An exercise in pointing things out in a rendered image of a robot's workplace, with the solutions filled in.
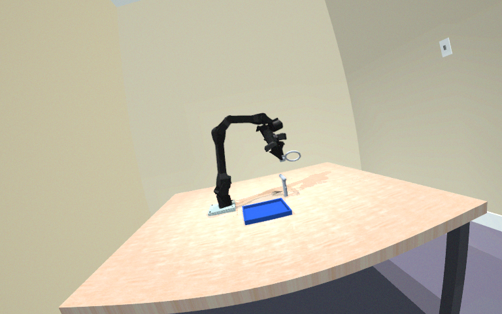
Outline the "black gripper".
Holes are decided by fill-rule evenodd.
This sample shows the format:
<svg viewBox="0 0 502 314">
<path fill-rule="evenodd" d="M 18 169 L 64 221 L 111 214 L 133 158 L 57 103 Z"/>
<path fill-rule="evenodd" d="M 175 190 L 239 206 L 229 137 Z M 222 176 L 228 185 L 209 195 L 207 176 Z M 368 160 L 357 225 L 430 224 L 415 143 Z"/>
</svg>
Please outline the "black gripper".
<svg viewBox="0 0 502 314">
<path fill-rule="evenodd" d="M 283 152 L 284 142 L 279 140 L 275 142 L 275 139 L 273 137 L 273 132 L 268 133 L 264 138 L 265 138 L 264 141 L 266 141 L 268 144 L 264 148 L 265 151 L 268 152 L 271 149 L 270 151 L 271 154 L 275 155 L 280 160 L 283 160 L 282 155 L 284 155 Z"/>
</svg>

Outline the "blue tray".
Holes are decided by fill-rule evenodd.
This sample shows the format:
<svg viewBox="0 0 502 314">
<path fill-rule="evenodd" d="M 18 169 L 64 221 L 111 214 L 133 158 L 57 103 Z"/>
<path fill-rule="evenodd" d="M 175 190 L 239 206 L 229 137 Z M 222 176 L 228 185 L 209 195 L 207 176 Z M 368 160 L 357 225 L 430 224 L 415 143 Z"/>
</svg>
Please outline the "blue tray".
<svg viewBox="0 0 502 314">
<path fill-rule="evenodd" d="M 293 215 L 292 209 L 282 198 L 242 206 L 242 209 L 245 225 Z"/>
</svg>

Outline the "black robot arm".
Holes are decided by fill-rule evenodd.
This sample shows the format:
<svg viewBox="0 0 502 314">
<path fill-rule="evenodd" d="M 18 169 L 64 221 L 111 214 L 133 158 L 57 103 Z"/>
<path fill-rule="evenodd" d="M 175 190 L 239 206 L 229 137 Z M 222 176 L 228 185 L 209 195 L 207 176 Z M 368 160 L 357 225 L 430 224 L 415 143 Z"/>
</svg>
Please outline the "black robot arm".
<svg viewBox="0 0 502 314">
<path fill-rule="evenodd" d="M 231 176 L 227 175 L 226 173 L 226 161 L 224 153 L 226 129 L 230 124 L 247 122 L 253 124 L 263 124 L 262 126 L 257 126 L 256 129 L 256 131 L 261 132 L 263 137 L 265 137 L 268 133 L 275 132 L 283 128 L 282 122 L 278 118 L 272 120 L 265 113 L 259 113 L 244 116 L 229 115 L 225 117 L 217 127 L 212 129 L 211 135 L 216 145 L 216 165 L 218 170 L 216 187 L 213 192 L 216 194 L 219 209 L 230 206 L 233 203 L 229 195 L 229 188 L 231 187 Z M 273 137 L 275 139 L 275 142 L 278 140 L 283 140 L 286 139 L 286 133 L 273 133 Z"/>
</svg>

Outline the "light grey cylindrical bar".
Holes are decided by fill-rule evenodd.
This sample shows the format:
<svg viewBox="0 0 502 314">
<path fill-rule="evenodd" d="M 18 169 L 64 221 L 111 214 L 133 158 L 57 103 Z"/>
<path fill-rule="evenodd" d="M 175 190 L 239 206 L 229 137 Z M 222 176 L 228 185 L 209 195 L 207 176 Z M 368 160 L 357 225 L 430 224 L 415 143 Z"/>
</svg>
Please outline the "light grey cylindrical bar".
<svg viewBox="0 0 502 314">
<path fill-rule="evenodd" d="M 281 178 L 282 181 L 282 187 L 284 191 L 284 197 L 288 197 L 288 191 L 287 191 L 287 186 L 286 186 L 286 178 L 283 176 L 283 174 L 280 174 L 279 177 Z"/>
</svg>

